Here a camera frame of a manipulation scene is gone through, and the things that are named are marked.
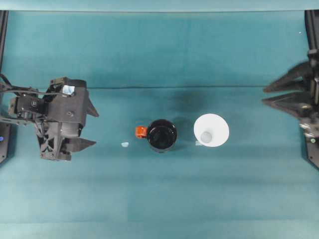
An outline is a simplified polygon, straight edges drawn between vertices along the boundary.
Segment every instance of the white cup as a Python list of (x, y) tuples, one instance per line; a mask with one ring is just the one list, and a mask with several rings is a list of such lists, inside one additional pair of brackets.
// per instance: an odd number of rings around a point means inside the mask
[(227, 141), (229, 137), (229, 127), (221, 116), (205, 114), (196, 120), (194, 124), (194, 134), (202, 145), (218, 147)]

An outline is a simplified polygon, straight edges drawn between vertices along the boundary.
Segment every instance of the black cable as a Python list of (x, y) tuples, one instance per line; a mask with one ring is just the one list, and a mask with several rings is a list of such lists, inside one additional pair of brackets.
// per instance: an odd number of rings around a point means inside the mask
[(37, 94), (37, 95), (45, 95), (45, 96), (65, 96), (65, 97), (71, 97), (72, 95), (68, 95), (65, 93), (60, 93), (60, 92), (39, 92), (39, 91), (26, 91), (26, 90), (7, 90), (7, 91), (2, 91), (2, 93), (7, 93), (7, 92), (12, 92), (12, 93), (27, 93), (27, 94)]
[(7, 85), (12, 86), (12, 84), (10, 83), (10, 81), (8, 80), (8, 78), (7, 78), (4, 74), (0, 73), (0, 77), (3, 79), (3, 81), (4, 81)]

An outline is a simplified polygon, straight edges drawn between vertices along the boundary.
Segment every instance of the teal cloth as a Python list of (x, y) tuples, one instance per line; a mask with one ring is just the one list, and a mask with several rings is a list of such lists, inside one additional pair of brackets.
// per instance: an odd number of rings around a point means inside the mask
[[(33, 127), (13, 128), (0, 238), (317, 238), (318, 170), (297, 120), (264, 106), (260, 87), (306, 51), (302, 12), (11, 12), (12, 83), (85, 79), (100, 117), (82, 134), (97, 144), (71, 162), (40, 159)], [(221, 147), (195, 145), (205, 113), (230, 126)], [(160, 118), (178, 130), (165, 154), (134, 135)]]
[(303, 11), (10, 12), (2, 71), (43, 88), (264, 86), (307, 50)]

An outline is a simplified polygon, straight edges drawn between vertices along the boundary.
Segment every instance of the white piece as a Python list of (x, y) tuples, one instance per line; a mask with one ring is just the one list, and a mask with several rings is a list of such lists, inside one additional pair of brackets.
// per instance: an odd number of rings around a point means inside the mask
[(218, 147), (227, 141), (229, 137), (229, 127), (221, 116), (205, 114), (196, 120), (194, 124), (194, 134), (202, 145)]
[(123, 142), (123, 143), (121, 143), (121, 146), (122, 146), (123, 148), (127, 148), (129, 145), (130, 145), (130, 143), (128, 143), (128, 142)]
[(62, 93), (71, 95), (74, 93), (75, 86), (64, 85), (62, 88)]

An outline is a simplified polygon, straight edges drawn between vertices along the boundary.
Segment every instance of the black mug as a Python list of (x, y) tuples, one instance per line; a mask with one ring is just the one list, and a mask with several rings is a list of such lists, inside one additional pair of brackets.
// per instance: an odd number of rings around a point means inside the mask
[(164, 153), (174, 146), (177, 129), (172, 122), (158, 119), (153, 121), (149, 127), (136, 127), (135, 135), (137, 138), (146, 138), (154, 151)]

